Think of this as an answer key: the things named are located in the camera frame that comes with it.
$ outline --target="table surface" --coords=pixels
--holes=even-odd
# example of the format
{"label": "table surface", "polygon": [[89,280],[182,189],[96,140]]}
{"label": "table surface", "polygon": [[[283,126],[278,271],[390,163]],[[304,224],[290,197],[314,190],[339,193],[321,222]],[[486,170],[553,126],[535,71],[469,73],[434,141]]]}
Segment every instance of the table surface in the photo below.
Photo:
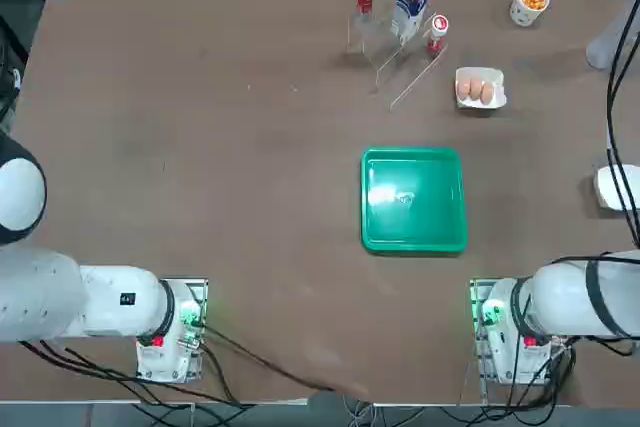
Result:
{"label": "table surface", "polygon": [[[478,402],[473,369],[463,388],[469,279],[632,247],[590,187],[605,160],[606,75],[585,62],[623,0],[552,0],[529,29],[511,22],[510,1],[431,0],[450,19],[449,49],[389,112],[372,71],[343,54],[355,0],[49,0],[15,130],[49,182],[29,242],[81,263],[208,277],[212,325],[341,392]],[[504,71],[501,111],[456,109],[454,72],[469,65]],[[638,72],[615,114],[625,159],[640,155]],[[364,250],[359,160],[372,144],[458,150],[462,255]],[[134,370],[131,339],[73,345]],[[310,393],[216,348],[242,399]],[[19,346],[0,356],[5,400],[128,398]],[[597,346],[578,346],[578,359],[569,402],[640,406],[637,363]],[[191,387],[220,393],[211,373]]]}

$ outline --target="egg carton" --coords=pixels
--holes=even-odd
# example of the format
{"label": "egg carton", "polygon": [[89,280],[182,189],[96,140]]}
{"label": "egg carton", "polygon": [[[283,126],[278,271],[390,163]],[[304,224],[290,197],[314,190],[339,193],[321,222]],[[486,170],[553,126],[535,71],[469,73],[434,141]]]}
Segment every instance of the egg carton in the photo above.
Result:
{"label": "egg carton", "polygon": [[[467,96],[461,99],[458,95],[458,85],[463,80],[479,80],[482,83],[484,89],[485,84],[491,84],[493,95],[488,103],[480,100],[480,92],[478,97],[473,100]],[[461,109],[487,109],[495,110],[504,107],[507,103],[507,97],[504,94],[504,74],[501,70],[492,69],[489,67],[461,67],[456,70],[456,102]]]}

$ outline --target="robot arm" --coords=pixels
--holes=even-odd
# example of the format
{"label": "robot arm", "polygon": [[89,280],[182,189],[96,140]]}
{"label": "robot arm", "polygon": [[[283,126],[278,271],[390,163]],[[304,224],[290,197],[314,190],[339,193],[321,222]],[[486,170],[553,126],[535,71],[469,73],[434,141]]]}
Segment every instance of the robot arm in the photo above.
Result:
{"label": "robot arm", "polygon": [[560,259],[525,279],[500,279],[482,306],[496,378],[535,381],[552,356],[552,336],[640,337],[640,251],[601,260]]}
{"label": "robot arm", "polygon": [[38,225],[46,198],[38,162],[0,133],[0,342],[132,336],[138,375],[157,382],[200,378],[206,279],[79,266],[65,255],[15,244]]}

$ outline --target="cup of cheese balls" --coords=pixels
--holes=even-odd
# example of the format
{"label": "cup of cheese balls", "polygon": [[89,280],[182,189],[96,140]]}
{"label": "cup of cheese balls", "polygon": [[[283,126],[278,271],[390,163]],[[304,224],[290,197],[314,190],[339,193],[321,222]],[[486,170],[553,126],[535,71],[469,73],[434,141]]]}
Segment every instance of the cup of cheese balls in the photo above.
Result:
{"label": "cup of cheese balls", "polygon": [[549,6],[551,0],[513,0],[509,14],[513,21],[521,27],[533,24]]}
{"label": "cup of cheese balls", "polygon": [[456,101],[460,108],[499,109],[507,103],[504,74],[488,67],[456,70]]}

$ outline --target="green plastic tray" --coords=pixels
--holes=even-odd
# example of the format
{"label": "green plastic tray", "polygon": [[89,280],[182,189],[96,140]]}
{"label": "green plastic tray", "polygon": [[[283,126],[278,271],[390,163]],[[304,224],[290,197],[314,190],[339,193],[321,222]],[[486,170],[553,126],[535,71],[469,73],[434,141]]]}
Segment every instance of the green plastic tray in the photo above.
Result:
{"label": "green plastic tray", "polygon": [[449,147],[371,147],[362,154],[362,243],[372,251],[461,252],[462,169]]}

